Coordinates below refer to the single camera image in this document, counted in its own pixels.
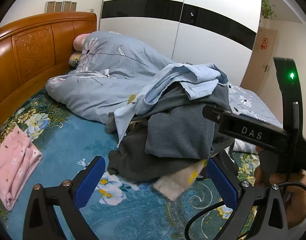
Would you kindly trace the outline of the person's right hand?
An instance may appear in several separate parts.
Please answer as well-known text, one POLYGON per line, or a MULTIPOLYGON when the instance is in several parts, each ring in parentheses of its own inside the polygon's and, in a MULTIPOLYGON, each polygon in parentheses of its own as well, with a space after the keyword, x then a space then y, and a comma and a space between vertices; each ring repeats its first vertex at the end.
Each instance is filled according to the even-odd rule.
MULTIPOLYGON (((255 186, 264 187, 263 174, 260 166, 255 169, 255 186)), ((275 173, 272 174, 269 178, 271 184, 279 184, 286 182, 286 175, 275 173)), ((306 174, 303 171, 299 173, 292 173, 289 182, 299 182, 306 185, 306 174)), ((285 212, 287 216, 288 229, 291 229, 306 218, 306 191, 300 187, 289 186, 286 189, 287 192, 290 193, 290 197, 285 202, 285 212)))

